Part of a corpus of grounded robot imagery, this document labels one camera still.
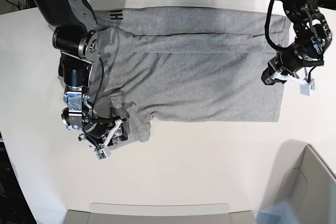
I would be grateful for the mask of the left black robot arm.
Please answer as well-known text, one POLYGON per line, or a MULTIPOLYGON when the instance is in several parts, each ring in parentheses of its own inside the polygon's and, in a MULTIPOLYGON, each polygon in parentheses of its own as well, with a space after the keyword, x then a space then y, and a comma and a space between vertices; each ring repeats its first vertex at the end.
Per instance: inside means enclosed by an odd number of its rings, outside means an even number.
POLYGON ((332 31, 315 0, 280 0, 283 10, 293 24, 294 42, 283 47, 270 38, 271 12, 275 0, 270 0, 265 22, 267 43, 276 51, 276 56, 268 62, 261 79, 265 85, 299 79, 301 69, 324 65, 324 54, 332 42, 332 31))

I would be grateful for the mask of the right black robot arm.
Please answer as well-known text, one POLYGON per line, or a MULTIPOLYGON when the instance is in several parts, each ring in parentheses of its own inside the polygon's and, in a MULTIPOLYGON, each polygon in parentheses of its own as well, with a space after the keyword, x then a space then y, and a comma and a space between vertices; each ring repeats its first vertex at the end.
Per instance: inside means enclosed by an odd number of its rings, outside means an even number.
POLYGON ((101 150, 128 140, 125 119, 116 115, 102 118, 94 111, 99 91, 90 96, 90 85, 99 57, 98 21, 87 0, 34 0, 53 28, 53 47, 61 52, 58 75, 65 84, 61 117, 69 130, 81 130, 80 140, 101 150))

